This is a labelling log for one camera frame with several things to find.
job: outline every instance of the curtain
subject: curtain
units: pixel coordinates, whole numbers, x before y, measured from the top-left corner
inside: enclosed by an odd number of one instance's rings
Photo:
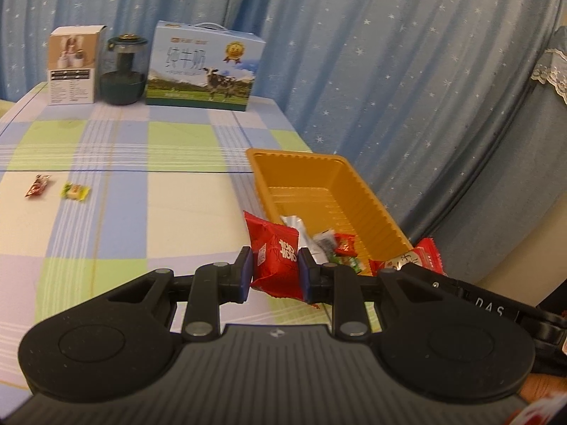
[[[105,24],[152,40],[158,20],[231,24],[242,0],[0,0],[0,97],[45,80],[47,38],[62,25]]]
[[[567,27],[531,78],[500,145],[434,234],[445,266],[467,281],[497,266],[567,188]]]
[[[267,41],[254,93],[347,157],[416,242],[498,146],[561,3],[244,0],[235,28]]]

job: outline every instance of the plastic tray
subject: plastic tray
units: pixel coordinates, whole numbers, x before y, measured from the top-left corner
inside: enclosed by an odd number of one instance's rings
[[[387,261],[412,249],[386,208],[341,156],[250,148],[256,190],[271,222],[297,215],[307,232],[356,234],[358,257]]]

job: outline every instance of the table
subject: table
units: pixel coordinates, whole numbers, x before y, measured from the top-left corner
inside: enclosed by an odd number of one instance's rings
[[[0,417],[29,395],[17,349],[33,324],[155,268],[184,275],[249,245],[242,211],[264,215],[250,147],[310,151],[261,97],[247,112],[48,106],[40,84],[0,118]],[[25,198],[40,173],[52,182]],[[88,198],[62,199],[66,181],[89,186]],[[329,314],[253,289],[220,309],[223,324],[328,324]]]

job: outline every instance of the wall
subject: wall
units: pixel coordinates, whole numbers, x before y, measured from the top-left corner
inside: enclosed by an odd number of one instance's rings
[[[567,278],[567,194],[540,224],[478,285],[537,305]]]

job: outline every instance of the glass jar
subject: glass jar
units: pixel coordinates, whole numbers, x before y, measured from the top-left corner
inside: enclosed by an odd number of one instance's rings
[[[144,93],[148,69],[147,39],[127,34],[108,40],[100,71],[100,96],[113,105],[134,103]]]

